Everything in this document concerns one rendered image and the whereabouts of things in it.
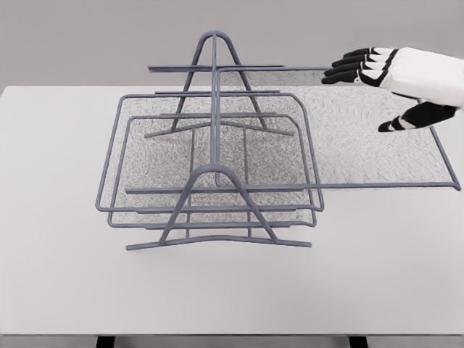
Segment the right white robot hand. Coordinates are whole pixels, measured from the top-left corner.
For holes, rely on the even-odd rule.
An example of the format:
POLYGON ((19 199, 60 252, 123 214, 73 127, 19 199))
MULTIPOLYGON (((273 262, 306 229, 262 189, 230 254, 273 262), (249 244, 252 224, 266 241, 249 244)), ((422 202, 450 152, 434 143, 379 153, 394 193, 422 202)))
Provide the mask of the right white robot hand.
POLYGON ((363 83, 420 101, 380 124, 380 133, 427 128, 464 109, 464 59, 410 47, 348 52, 324 72, 321 83, 363 83))

